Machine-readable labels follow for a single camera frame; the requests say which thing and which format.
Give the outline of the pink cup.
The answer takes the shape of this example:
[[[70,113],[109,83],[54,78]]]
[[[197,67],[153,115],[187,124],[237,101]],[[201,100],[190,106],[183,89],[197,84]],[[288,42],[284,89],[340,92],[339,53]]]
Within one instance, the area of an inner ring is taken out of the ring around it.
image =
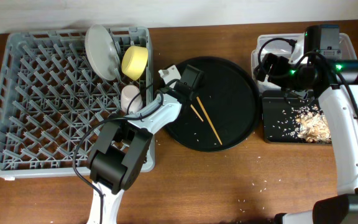
[[[143,107],[142,97],[139,95],[130,105],[134,97],[140,93],[140,90],[135,85],[127,85],[121,91],[121,110],[127,113],[129,108],[130,113],[136,113]]]

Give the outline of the yellow bowl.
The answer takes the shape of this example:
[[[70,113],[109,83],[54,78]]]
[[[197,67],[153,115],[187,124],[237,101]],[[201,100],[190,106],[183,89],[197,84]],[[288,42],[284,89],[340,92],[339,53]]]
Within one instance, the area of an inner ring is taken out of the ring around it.
[[[126,50],[121,63],[123,74],[132,80],[138,80],[146,68],[148,56],[147,48],[130,46]]]

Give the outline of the food scraps pile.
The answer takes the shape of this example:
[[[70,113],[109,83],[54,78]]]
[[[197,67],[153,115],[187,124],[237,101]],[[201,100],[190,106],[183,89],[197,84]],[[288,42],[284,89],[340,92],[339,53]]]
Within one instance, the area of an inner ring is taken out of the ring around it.
[[[312,113],[301,114],[295,118],[299,127],[296,136],[307,143],[331,144],[331,132],[324,114]]]

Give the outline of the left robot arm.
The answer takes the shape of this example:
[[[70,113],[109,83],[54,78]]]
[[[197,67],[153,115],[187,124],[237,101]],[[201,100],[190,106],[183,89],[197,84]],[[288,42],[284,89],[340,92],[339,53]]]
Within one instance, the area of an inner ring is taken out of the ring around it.
[[[135,114],[105,119],[88,156],[91,187],[100,198],[93,205],[89,223],[116,222],[119,204],[141,172],[154,134],[175,121],[183,105],[197,96],[198,81],[174,79],[159,89],[156,98]]]

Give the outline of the grey round plate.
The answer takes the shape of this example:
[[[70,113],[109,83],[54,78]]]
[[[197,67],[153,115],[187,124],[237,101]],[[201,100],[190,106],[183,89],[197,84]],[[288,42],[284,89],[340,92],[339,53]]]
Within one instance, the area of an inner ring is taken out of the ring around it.
[[[92,25],[85,36],[86,56],[93,71],[102,79],[119,76],[121,61],[112,37],[102,25]]]

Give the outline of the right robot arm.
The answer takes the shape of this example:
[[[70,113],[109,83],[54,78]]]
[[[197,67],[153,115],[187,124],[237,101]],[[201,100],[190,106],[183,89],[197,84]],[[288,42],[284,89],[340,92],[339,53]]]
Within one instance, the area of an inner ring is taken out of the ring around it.
[[[258,80],[282,89],[312,90],[331,133],[337,169],[337,195],[312,210],[279,213],[275,223],[358,223],[358,60],[342,59],[339,27],[309,26],[298,40],[287,39],[291,58],[259,55]]]

